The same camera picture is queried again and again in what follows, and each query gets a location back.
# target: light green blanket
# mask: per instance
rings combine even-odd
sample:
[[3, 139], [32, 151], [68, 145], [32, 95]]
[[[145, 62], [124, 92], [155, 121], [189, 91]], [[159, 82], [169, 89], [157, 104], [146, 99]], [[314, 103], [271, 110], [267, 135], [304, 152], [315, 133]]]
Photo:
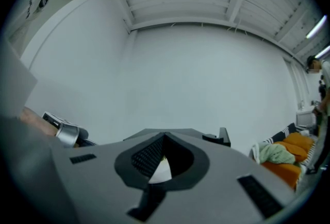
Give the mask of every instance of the light green blanket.
[[272, 162], [274, 164], [293, 164], [295, 157], [289, 153], [285, 146], [281, 144], [269, 144], [266, 145], [259, 154], [260, 164], [265, 161]]

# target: white sleeve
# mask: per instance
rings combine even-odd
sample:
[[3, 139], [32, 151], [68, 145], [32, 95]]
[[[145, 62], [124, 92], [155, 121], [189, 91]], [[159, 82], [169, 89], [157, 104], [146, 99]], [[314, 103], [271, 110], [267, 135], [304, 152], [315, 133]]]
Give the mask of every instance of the white sleeve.
[[324, 75], [324, 82], [326, 90], [330, 88], [330, 63], [322, 61], [322, 74]]

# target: sofa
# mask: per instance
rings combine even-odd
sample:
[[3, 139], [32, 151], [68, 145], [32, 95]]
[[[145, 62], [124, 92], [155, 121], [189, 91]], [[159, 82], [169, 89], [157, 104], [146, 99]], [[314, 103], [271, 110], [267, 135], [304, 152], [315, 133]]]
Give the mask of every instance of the sofa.
[[[297, 128], [294, 123], [291, 123], [282, 131], [278, 132], [271, 138], [264, 140], [264, 143], [274, 144], [280, 143], [292, 133], [302, 131], [301, 128]], [[308, 138], [313, 140], [313, 144], [308, 150], [307, 158], [302, 162], [295, 162], [294, 164], [274, 164], [271, 162], [264, 162], [261, 165], [282, 178], [290, 187], [293, 189], [296, 188], [301, 178], [305, 175], [307, 171], [307, 167], [309, 166], [311, 159], [314, 155], [315, 145], [318, 138], [312, 134], [307, 136]]]

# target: fluorescent light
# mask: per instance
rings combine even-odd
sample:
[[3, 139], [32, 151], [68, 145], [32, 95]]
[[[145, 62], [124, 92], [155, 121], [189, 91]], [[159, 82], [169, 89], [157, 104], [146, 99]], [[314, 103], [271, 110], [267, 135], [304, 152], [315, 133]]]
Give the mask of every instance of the fluorescent light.
[[315, 57], [319, 58], [322, 57], [325, 53], [330, 51], [330, 46], [328, 46], [327, 48], [325, 48], [324, 50], [322, 50], [321, 52], [319, 52]]
[[312, 38], [320, 29], [321, 27], [324, 25], [326, 21], [326, 15], [317, 23], [316, 26], [314, 26], [314, 28], [307, 34], [306, 38]]

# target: black and white striped fabric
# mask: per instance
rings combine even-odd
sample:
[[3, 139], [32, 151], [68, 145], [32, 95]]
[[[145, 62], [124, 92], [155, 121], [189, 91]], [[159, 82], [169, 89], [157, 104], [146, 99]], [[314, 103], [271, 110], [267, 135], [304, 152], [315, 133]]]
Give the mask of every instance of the black and white striped fabric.
[[294, 123], [291, 123], [289, 126], [287, 126], [284, 130], [278, 132], [275, 134], [273, 137], [264, 140], [265, 143], [273, 144], [275, 142], [281, 142], [283, 141], [286, 137], [289, 136], [289, 134], [297, 132], [297, 129], [295, 127]]
[[310, 161], [314, 155], [316, 143], [318, 141], [318, 138], [312, 134], [309, 135], [309, 138], [311, 138], [314, 141], [313, 145], [311, 146], [310, 150], [308, 151], [307, 158], [303, 162], [300, 163], [302, 165], [305, 165], [306, 167], [308, 167], [310, 164]]

